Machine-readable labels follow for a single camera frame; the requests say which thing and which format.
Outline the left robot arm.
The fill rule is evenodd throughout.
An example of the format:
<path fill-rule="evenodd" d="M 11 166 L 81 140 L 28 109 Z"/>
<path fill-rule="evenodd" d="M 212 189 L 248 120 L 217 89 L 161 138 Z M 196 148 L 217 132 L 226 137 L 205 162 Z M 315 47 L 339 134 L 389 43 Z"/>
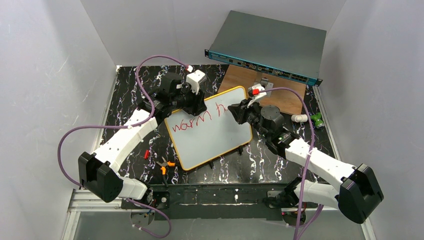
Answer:
<path fill-rule="evenodd" d="M 118 171 L 134 148 L 175 110 L 199 116 L 207 110 L 200 85 L 206 74 L 196 70 L 183 77 L 168 72 L 161 84 L 139 103 L 129 120 L 104 145 L 78 158 L 80 184 L 105 203 L 116 198 L 141 200 L 148 187 Z"/>

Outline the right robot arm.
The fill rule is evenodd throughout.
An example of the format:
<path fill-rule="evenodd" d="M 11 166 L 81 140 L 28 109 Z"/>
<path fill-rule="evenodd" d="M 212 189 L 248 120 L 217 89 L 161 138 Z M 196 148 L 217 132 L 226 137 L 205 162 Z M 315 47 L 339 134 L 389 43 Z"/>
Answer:
<path fill-rule="evenodd" d="M 262 135 L 273 154 L 299 165 L 309 160 L 307 169 L 326 181 L 302 181 L 297 177 L 278 196 L 266 197 L 269 205 L 295 207 L 302 200 L 338 209 L 347 219 L 362 224 L 383 201 L 383 192 L 370 166 L 354 166 L 317 148 L 310 150 L 298 134 L 284 127 L 285 119 L 277 106 L 260 106 L 244 99 L 229 105 L 228 110 L 238 124 L 248 123 Z"/>

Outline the orange framed whiteboard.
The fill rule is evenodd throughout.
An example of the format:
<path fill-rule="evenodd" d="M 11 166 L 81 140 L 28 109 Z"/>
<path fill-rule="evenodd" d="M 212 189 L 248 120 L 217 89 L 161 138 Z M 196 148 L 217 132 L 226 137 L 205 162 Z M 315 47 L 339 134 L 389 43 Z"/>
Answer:
<path fill-rule="evenodd" d="M 245 88 L 236 86 L 206 98 L 207 109 L 198 116 L 176 110 L 164 120 L 184 171 L 197 168 L 252 140 L 251 126 L 238 124 L 228 110 L 228 106 L 238 104 L 246 97 Z"/>

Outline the red marker cap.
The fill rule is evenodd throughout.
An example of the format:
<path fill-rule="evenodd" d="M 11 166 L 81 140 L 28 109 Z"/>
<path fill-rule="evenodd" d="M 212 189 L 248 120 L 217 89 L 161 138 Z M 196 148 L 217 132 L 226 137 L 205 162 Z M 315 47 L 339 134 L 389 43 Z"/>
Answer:
<path fill-rule="evenodd" d="M 145 153 L 144 153 L 143 158 L 144 158 L 145 160 L 147 160 L 147 159 L 149 158 L 149 155 L 150 155 L 150 151 L 147 149 L 147 150 L 145 151 Z"/>

